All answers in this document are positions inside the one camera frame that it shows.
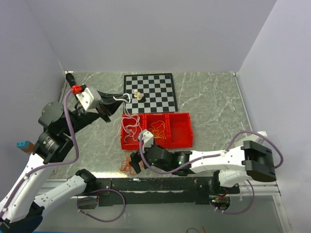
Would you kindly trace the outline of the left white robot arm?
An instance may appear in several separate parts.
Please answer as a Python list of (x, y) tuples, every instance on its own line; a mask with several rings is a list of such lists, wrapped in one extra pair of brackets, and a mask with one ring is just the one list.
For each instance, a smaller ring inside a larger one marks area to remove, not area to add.
[(106, 94), (92, 88), (74, 88), (82, 111), (70, 111), (64, 102), (50, 102), (42, 111), (39, 123), (44, 131), (35, 143), (34, 151), (20, 177), (0, 203), (0, 230), (3, 233), (31, 233), (41, 224), (48, 212), (66, 200), (82, 194), (99, 192), (96, 177), (86, 169), (78, 170), (63, 184), (47, 193), (39, 190), (58, 166), (66, 165), (71, 149), (79, 152), (75, 134), (98, 118), (109, 122), (128, 94)]

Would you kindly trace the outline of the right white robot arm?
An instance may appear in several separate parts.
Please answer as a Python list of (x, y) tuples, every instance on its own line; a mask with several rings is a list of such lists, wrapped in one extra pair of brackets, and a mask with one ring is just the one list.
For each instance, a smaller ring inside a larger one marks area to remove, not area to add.
[(216, 193), (223, 193), (247, 180), (276, 181), (272, 151), (254, 141), (243, 141), (242, 145), (229, 151), (170, 152), (153, 144), (142, 152), (133, 152), (129, 165), (136, 173), (141, 172), (143, 165), (154, 169), (157, 174), (180, 177), (213, 171), (212, 188)]

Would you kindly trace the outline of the red three-compartment bin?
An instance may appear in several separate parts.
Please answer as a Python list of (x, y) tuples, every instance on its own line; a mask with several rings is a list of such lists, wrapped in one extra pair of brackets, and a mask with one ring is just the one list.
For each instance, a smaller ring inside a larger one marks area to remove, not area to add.
[(149, 130), (155, 143), (166, 148), (191, 148), (193, 130), (189, 113), (123, 114), (121, 117), (121, 148), (138, 149), (138, 135)]

